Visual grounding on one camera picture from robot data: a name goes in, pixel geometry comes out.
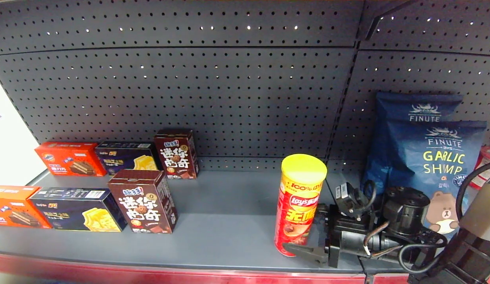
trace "lay's potato chip can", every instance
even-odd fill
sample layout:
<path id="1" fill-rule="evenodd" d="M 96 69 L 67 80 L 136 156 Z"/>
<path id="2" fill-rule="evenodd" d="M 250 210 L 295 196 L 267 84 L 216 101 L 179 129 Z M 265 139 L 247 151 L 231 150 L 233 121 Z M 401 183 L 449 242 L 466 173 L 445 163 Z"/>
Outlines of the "lay's potato chip can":
<path id="1" fill-rule="evenodd" d="M 296 153 L 283 159 L 275 226 L 275 246 L 281 254 L 295 256 L 283 243 L 306 244 L 326 175 L 326 165 L 313 156 Z"/>

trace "white wall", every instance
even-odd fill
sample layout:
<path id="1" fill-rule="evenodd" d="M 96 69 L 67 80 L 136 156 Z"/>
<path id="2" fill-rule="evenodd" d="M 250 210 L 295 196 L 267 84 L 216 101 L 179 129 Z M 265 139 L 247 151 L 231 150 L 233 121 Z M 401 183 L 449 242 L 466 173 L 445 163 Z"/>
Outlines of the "white wall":
<path id="1" fill-rule="evenodd" d="M 45 164 L 34 152 L 38 143 L 0 84 L 0 185 L 26 185 Z"/>

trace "yellow can lid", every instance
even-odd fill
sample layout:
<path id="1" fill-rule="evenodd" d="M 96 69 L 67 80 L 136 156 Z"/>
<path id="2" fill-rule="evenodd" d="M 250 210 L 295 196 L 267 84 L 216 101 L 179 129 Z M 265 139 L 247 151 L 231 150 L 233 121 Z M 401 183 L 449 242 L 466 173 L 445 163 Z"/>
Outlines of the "yellow can lid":
<path id="1" fill-rule="evenodd" d="M 326 165 L 314 156 L 295 153 L 282 161 L 283 174 L 303 185 L 312 185 L 323 181 L 327 176 Z"/>

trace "red chip can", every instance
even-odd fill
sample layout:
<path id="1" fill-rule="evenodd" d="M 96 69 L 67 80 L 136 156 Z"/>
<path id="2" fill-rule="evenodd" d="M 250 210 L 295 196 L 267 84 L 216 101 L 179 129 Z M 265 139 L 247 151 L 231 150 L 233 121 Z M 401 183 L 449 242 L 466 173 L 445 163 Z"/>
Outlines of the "red chip can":
<path id="1" fill-rule="evenodd" d="M 283 243 L 306 245 L 326 175 L 326 165 L 310 155 L 297 153 L 282 161 L 275 225 L 275 246 L 281 254 L 295 256 Z"/>
<path id="2" fill-rule="evenodd" d="M 480 155 L 478 156 L 478 160 L 476 161 L 475 169 L 490 163 L 490 146 L 484 146 L 480 150 Z M 480 190 L 485 182 L 490 179 L 490 169 L 476 176 L 469 185 L 474 188 Z"/>

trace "box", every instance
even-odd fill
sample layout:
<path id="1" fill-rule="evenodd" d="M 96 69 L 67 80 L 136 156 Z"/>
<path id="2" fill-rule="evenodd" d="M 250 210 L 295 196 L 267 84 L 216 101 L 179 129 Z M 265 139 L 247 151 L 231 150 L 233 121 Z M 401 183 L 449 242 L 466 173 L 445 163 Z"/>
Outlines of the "box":
<path id="1" fill-rule="evenodd" d="M 106 171 L 94 152 L 97 143 L 45 142 L 35 149 L 52 174 L 104 176 Z"/>
<path id="2" fill-rule="evenodd" d="M 133 232 L 173 232 L 178 213 L 164 171 L 121 170 L 108 187 Z"/>
<path id="3" fill-rule="evenodd" d="M 0 185 L 0 225 L 25 228 L 52 228 L 29 200 L 39 187 Z"/>
<path id="4" fill-rule="evenodd" d="M 95 153 L 110 176 L 121 169 L 158 170 L 159 156 L 153 143 L 102 142 Z"/>
<path id="5" fill-rule="evenodd" d="M 191 130 L 162 129 L 155 135 L 154 141 L 167 178 L 197 177 L 199 167 Z"/>
<path id="6" fill-rule="evenodd" d="M 57 230 L 121 232 L 127 225 L 109 189 L 42 187 L 30 200 Z"/>

